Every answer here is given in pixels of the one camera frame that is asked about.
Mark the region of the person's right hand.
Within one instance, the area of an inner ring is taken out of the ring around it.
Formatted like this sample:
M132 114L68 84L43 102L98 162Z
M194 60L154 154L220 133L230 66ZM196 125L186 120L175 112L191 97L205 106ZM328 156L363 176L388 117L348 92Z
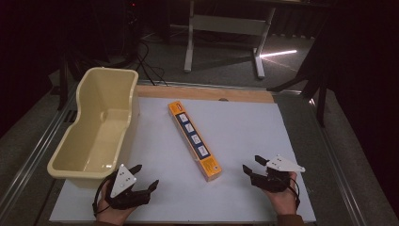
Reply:
M290 187L286 190L278 193L271 193L267 190L263 192L270 200L272 207L278 216L296 214L295 181L297 174L295 172L290 172L289 175L291 178Z

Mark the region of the white metal table frame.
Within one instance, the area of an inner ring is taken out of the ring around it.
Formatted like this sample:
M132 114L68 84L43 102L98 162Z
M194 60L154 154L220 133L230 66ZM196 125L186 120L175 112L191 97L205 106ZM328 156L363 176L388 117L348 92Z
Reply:
M260 38L258 46L252 49L252 56L258 78L265 79L261 54L272 24L275 10L275 8L268 7L266 9L266 17L262 20L200 15L195 13L195 0L189 0L188 43L185 53L184 71L186 73L192 71L194 31L223 32L258 36Z

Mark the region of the metal rail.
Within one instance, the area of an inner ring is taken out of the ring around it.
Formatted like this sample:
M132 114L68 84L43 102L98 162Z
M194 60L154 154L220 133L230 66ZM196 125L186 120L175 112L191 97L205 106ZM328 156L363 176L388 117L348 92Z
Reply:
M334 175L335 182L340 190L346 211L349 214L352 224L353 226L366 226L364 215L360 211L359 204L354 196L352 187L345 178L342 166L340 165L338 157L335 154L335 150L329 140L327 132L318 121L316 121L316 123L319 126L324 144L327 147L327 161L331 166L332 174Z
M59 134L74 105L77 85L67 92L66 103L58 108L55 95L47 94L0 139L0 225L2 225L49 147Z

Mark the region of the wooden board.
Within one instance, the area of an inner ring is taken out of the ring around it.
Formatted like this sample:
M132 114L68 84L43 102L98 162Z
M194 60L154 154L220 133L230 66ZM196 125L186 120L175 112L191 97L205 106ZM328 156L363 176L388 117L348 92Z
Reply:
M211 100L246 103L275 103L272 94L265 90L211 89L138 85L140 97Z

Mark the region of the cream plastic bin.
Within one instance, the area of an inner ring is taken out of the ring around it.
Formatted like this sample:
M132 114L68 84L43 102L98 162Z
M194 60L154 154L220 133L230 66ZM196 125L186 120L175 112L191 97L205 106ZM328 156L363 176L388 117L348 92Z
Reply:
M129 160L140 113L133 70L92 68L76 90L77 115L48 165L56 179L97 186Z

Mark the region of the white table mat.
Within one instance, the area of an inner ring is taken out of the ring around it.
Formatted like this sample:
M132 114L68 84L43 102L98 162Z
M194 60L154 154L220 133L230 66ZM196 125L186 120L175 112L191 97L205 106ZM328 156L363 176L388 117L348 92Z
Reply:
M264 223L276 214L263 192L243 172L263 166L256 155L271 159L295 154L279 107L275 104L184 99L182 104L222 168L207 182L171 117L168 98L138 97L139 118L128 168L141 165L136 190L154 181L148 204L128 218L131 223ZM81 187L64 179L50 219L84 223L94 219L92 203L99 186Z

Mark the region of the black metal stand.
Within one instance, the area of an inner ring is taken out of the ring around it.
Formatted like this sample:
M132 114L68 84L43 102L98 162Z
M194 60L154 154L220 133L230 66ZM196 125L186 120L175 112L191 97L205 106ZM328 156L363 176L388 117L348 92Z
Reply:
M330 60L334 52L334 44L330 43L330 35L332 33L333 24L330 19L326 19L310 51L299 67L296 76L281 85L268 89L268 91L281 92L284 89L307 80L300 95L303 99L309 101L315 94L318 94L316 119L322 127L325 126L324 113L327 96L328 70L330 69Z

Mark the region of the person's left hand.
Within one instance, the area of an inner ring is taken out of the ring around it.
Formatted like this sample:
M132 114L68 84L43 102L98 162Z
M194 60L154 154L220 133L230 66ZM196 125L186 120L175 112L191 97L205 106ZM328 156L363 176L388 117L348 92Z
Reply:
M126 219L136 210L135 208L119 210L108 205L104 199L108 182L106 182L101 190L100 200L98 201L98 209L101 211L96 216L93 226L123 226Z

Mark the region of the long orange and blue box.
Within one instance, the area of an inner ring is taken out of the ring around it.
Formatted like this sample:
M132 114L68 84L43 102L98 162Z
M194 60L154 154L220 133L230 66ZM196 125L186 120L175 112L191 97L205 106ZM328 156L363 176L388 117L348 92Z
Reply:
M222 173L222 168L184 105L180 101L175 101L168 104L168 110L204 179L207 182L213 181Z

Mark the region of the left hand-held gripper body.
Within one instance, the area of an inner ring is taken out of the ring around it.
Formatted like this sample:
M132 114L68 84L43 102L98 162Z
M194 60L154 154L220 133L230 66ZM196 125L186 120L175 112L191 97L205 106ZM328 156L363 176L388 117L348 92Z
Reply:
M151 193L146 190L133 191L137 179L123 164L115 171L107 185L104 199L114 209L125 210L148 204Z

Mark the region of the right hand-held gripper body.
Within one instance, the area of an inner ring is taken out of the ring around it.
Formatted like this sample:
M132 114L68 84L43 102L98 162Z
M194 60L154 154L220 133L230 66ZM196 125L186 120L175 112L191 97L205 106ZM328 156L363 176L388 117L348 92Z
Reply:
M250 178L253 186L272 193L282 192L290 186L290 172L305 172L306 169L287 158L277 155L267 159L265 175L254 173Z

